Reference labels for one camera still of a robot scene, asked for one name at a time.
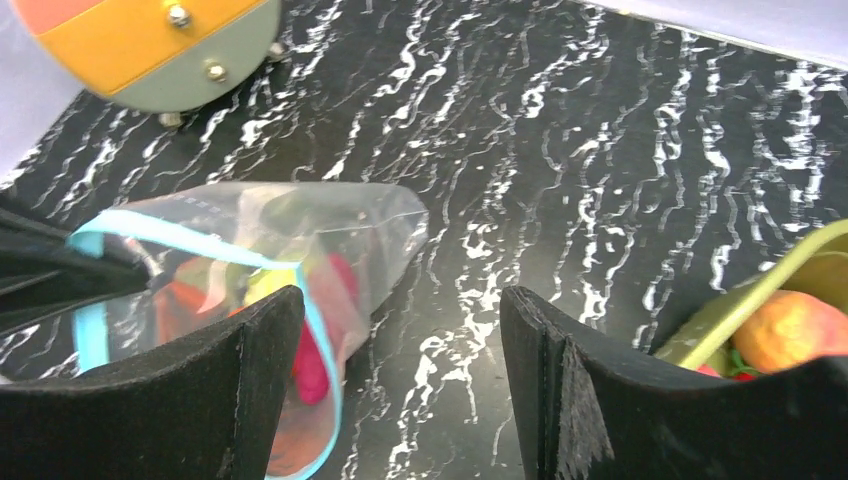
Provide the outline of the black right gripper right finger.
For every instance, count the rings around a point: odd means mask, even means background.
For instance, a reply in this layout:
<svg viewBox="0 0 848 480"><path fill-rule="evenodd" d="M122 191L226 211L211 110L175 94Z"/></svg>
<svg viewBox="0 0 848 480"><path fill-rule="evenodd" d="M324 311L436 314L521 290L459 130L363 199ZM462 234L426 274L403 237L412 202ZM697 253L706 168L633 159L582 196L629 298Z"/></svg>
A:
<svg viewBox="0 0 848 480"><path fill-rule="evenodd" d="M500 325L528 479L843 479L847 361L748 382L619 344L535 292Z"/></svg>

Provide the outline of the white round drawer cabinet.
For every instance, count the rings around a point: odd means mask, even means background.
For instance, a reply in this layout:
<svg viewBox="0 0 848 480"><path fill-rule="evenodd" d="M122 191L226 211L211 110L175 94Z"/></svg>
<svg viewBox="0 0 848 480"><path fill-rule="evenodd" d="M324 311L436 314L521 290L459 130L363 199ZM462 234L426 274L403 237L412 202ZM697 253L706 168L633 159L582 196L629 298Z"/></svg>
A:
<svg viewBox="0 0 848 480"><path fill-rule="evenodd" d="M14 1L11 9L86 90L167 128L283 54L277 0Z"/></svg>

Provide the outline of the toy peach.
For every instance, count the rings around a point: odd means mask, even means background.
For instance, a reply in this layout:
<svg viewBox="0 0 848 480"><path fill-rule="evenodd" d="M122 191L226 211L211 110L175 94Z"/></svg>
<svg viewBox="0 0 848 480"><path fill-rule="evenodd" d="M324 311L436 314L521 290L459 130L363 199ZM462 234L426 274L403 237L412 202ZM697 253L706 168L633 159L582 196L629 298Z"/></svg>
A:
<svg viewBox="0 0 848 480"><path fill-rule="evenodd" d="M747 365L771 374L821 356L847 353L847 315L797 291L780 290L734 333Z"/></svg>

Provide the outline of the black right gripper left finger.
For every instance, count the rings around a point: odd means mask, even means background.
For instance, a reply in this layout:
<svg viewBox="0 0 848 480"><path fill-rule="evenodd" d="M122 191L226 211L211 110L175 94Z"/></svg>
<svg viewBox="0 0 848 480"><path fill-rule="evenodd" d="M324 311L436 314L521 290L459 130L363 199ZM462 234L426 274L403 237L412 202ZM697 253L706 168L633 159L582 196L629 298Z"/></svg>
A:
<svg viewBox="0 0 848 480"><path fill-rule="evenodd" d="M5 479L261 479L304 319L284 287L73 379L1 389Z"/></svg>

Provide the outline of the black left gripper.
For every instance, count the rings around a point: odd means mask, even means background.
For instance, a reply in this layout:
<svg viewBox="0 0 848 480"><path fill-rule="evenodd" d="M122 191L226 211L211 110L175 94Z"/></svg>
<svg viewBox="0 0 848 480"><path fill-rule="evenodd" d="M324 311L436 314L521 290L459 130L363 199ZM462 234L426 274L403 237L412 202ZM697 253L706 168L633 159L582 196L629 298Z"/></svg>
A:
<svg viewBox="0 0 848 480"><path fill-rule="evenodd" d="M139 262L103 258L65 244L70 232L1 197L1 333L146 288Z"/></svg>

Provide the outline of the orange toy fruit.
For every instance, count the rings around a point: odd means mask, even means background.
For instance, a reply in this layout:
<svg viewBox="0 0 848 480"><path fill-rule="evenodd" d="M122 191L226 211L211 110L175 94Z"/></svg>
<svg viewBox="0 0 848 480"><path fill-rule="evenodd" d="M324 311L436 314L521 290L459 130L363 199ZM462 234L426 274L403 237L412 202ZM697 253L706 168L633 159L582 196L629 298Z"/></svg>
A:
<svg viewBox="0 0 848 480"><path fill-rule="evenodd" d="M207 293L173 281L153 296L157 344L161 345L231 316L239 309L227 301L208 300Z"/></svg>

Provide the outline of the clear zip top bag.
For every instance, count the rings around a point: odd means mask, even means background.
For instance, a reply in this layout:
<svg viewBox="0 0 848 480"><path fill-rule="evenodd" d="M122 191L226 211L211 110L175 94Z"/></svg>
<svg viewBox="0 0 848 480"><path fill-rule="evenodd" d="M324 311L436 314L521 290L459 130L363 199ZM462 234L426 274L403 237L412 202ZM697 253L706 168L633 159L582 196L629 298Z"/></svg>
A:
<svg viewBox="0 0 848 480"><path fill-rule="evenodd" d="M346 361L366 341L372 313L390 296L428 237L428 213L411 190L391 184L221 182L109 208L69 237L90 256L124 254L150 276L143 292L76 311L73 338L81 371L157 346L153 296L195 257L263 269L298 269L302 328L320 319L306 273L330 253L343 255L359 285L359 320L333 363L316 405L298 399L292 369L267 475L306 479L326 461L341 426Z"/></svg>

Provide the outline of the olive green plastic bin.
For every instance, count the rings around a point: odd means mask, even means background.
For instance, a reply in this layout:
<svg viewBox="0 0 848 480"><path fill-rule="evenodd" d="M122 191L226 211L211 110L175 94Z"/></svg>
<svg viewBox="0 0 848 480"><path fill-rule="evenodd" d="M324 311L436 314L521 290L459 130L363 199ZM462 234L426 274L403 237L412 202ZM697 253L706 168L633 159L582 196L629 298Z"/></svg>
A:
<svg viewBox="0 0 848 480"><path fill-rule="evenodd" d="M708 301L654 356L691 370L708 364L727 374L732 335L780 290L803 292L847 311L846 220L807 234L769 270Z"/></svg>

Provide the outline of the purple toy sweet potato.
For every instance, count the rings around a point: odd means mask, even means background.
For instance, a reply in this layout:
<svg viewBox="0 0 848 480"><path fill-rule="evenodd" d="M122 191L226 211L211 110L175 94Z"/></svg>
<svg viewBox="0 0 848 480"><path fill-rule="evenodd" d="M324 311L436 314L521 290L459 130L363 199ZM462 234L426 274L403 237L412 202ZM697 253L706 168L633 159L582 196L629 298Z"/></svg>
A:
<svg viewBox="0 0 848 480"><path fill-rule="evenodd" d="M306 286L320 319L315 326L302 328L292 374L299 401L312 406L330 390L321 346L327 346L329 361L335 362L344 349L344 337L359 320L359 285L350 262L330 253L308 269Z"/></svg>

